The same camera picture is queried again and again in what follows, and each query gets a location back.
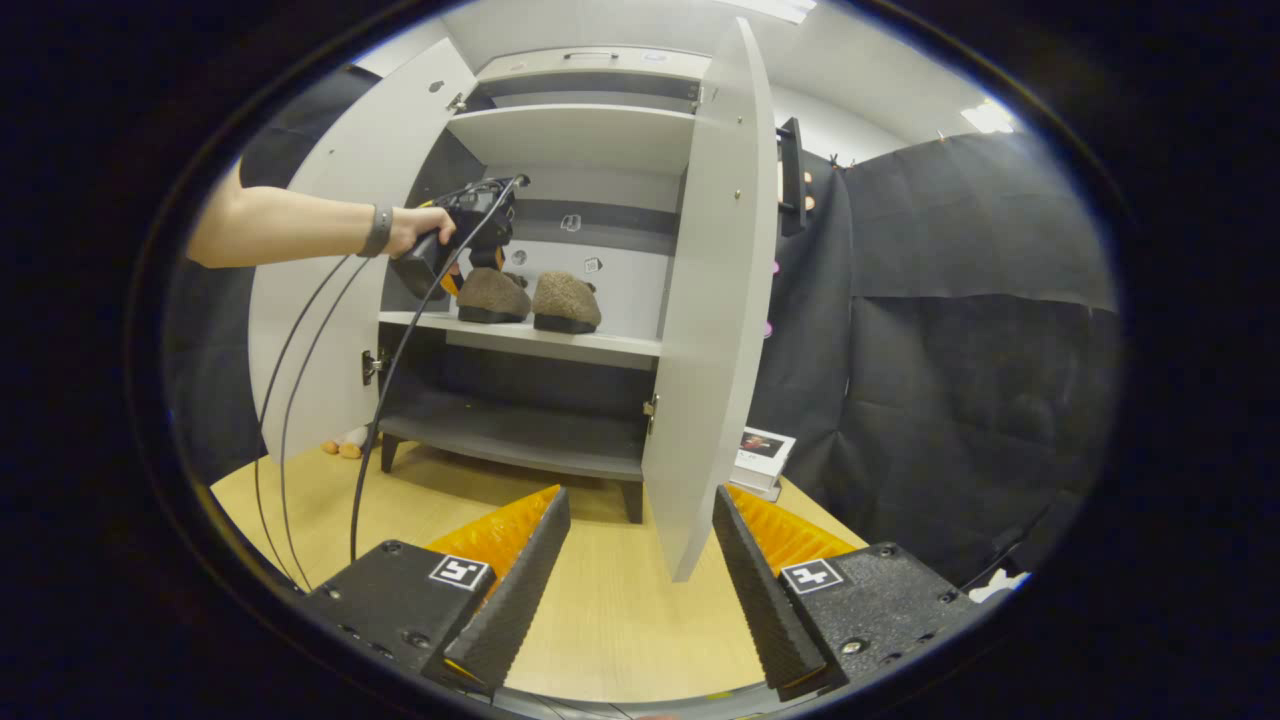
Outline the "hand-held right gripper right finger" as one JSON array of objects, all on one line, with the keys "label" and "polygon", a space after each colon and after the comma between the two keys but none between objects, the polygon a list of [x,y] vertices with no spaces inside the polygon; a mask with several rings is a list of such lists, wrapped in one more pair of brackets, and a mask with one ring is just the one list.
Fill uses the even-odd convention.
[{"label": "hand-held right gripper right finger", "polygon": [[712,524],[782,701],[870,685],[942,644],[982,606],[901,546],[856,548],[733,486]]}]

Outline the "small ceiling light panel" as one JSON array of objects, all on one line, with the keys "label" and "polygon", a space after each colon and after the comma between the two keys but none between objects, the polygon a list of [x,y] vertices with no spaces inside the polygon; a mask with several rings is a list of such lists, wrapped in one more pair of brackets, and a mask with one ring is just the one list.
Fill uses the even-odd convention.
[{"label": "small ceiling light panel", "polygon": [[989,99],[973,108],[964,108],[960,117],[983,135],[1011,135],[1016,129],[1016,118]]}]

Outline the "grey wristband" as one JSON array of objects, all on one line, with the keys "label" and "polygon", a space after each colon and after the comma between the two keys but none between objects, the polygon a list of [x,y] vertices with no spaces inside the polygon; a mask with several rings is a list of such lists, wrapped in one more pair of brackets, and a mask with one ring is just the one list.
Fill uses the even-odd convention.
[{"label": "grey wristband", "polygon": [[374,208],[371,225],[361,250],[357,252],[358,258],[376,258],[385,252],[387,245],[390,242],[393,217],[393,208]]}]

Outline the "white shoe cabinet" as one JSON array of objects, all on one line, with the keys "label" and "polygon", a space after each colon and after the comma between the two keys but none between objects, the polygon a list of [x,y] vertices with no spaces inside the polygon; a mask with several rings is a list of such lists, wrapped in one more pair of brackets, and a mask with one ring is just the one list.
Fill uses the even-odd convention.
[{"label": "white shoe cabinet", "polygon": [[[681,184],[675,255],[632,290],[635,251],[600,250],[605,333],[594,354],[655,355],[640,461],[653,521],[675,582],[695,570],[710,536],[716,489],[730,479],[748,423],[773,278],[776,129],[771,88],[744,19],[721,38],[694,111],[581,102],[461,111],[476,76],[442,40],[343,111],[294,172],[307,196],[401,205],[444,133],[483,165],[544,190],[596,182],[621,199],[626,176]],[[362,379],[378,340],[387,260],[305,259],[260,266],[248,315],[250,378],[262,442],[287,462],[390,405]]]}]

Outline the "brown fuzzy shoe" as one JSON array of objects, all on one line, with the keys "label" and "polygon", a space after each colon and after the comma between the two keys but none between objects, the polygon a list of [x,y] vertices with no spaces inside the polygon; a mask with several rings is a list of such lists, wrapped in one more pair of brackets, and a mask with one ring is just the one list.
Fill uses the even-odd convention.
[{"label": "brown fuzzy shoe", "polygon": [[568,272],[539,275],[532,296],[534,327],[564,334],[591,334],[602,323],[596,287]]},{"label": "brown fuzzy shoe", "polygon": [[481,324],[524,323],[531,311],[527,287],[521,275],[475,268],[457,293],[458,319]]}]

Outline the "small white object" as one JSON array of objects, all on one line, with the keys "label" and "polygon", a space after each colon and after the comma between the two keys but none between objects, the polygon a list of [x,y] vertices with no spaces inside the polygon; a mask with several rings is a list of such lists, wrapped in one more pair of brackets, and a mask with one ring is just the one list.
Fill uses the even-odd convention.
[{"label": "small white object", "polygon": [[1004,592],[1016,591],[1030,577],[1032,574],[1029,571],[1009,575],[1004,569],[997,569],[991,578],[987,579],[984,585],[975,587],[968,591],[966,594],[974,603],[984,603]]}]

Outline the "white book with photo cover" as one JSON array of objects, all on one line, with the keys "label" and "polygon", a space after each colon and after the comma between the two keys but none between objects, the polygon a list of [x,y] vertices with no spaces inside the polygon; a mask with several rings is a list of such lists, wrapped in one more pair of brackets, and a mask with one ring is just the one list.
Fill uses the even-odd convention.
[{"label": "white book with photo cover", "polygon": [[746,427],[740,439],[735,464],[746,471],[777,477],[783,471],[795,443],[794,437]]}]

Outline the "white cabinet door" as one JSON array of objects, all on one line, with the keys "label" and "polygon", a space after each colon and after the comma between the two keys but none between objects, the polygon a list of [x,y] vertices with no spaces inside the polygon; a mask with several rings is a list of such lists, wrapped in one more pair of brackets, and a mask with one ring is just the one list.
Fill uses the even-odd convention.
[{"label": "white cabinet door", "polygon": [[[476,78],[443,38],[357,99],[325,132],[291,190],[367,205],[404,205],[457,104]],[[384,258],[312,258],[259,266],[248,360],[262,441],[284,464],[369,423],[379,392],[364,374],[378,347]]]},{"label": "white cabinet door", "polygon": [[773,277],[776,159],[765,61],[737,18],[701,81],[643,456],[673,582],[699,562],[748,423]]}]

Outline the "grey cabinet bottom shelf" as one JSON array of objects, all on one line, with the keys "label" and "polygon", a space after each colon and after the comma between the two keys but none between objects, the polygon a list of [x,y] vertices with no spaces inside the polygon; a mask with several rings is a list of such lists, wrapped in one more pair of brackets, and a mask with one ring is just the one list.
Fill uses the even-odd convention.
[{"label": "grey cabinet bottom shelf", "polygon": [[493,462],[643,482],[643,427],[635,421],[426,388],[389,397],[380,429]]}]

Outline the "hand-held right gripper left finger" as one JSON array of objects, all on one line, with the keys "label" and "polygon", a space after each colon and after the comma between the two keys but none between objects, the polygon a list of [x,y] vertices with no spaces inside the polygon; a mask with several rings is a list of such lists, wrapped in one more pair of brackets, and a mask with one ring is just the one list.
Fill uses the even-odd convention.
[{"label": "hand-held right gripper left finger", "polygon": [[561,487],[426,546],[387,539],[307,593],[307,616],[379,662],[493,697],[532,625],[571,524]]}]

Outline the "black backdrop cloth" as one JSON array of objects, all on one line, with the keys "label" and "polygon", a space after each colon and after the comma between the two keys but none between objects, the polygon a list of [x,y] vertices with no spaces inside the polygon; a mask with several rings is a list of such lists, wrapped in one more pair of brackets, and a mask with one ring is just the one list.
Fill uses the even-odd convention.
[{"label": "black backdrop cloth", "polygon": [[[1117,395],[1119,320],[1097,224],[1053,159],[1024,135],[964,135],[814,177],[805,231],[777,237],[764,343],[746,427],[796,439],[792,480],[822,489],[867,537],[901,541],[968,579],[1092,483]],[[635,251],[632,290],[675,255],[681,184],[626,176],[544,190],[483,165],[452,133],[429,152],[410,200],[470,181],[526,176],[515,191],[509,272],[568,272],[596,284],[600,250]],[[195,474],[268,454],[250,378],[256,270],[175,274],[166,383]],[[378,347],[364,361],[379,398],[426,388],[500,404],[646,421],[657,370],[448,345],[417,327],[458,318],[420,301],[387,261]],[[604,313],[595,333],[605,333]]]}]

